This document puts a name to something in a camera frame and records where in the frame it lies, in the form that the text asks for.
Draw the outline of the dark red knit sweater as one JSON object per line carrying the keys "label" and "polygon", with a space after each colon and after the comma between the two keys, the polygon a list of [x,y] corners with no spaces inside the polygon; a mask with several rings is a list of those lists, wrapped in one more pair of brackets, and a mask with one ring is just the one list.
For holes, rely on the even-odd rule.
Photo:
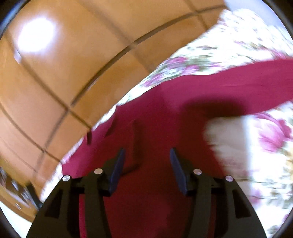
{"label": "dark red knit sweater", "polygon": [[63,165],[63,173],[73,178],[86,176],[124,148],[117,190],[105,198],[111,235],[182,237],[192,200],[178,188],[170,149],[210,176],[221,178],[223,169],[203,139],[206,122],[259,113],[290,99],[290,59],[177,77],[117,107]]}

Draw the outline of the wooden wardrobe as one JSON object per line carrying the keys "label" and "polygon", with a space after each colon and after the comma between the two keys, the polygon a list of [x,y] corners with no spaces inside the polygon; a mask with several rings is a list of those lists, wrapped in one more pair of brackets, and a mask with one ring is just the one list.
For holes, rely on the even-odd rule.
{"label": "wooden wardrobe", "polygon": [[1,165],[40,192],[132,87],[224,1],[1,1]]}

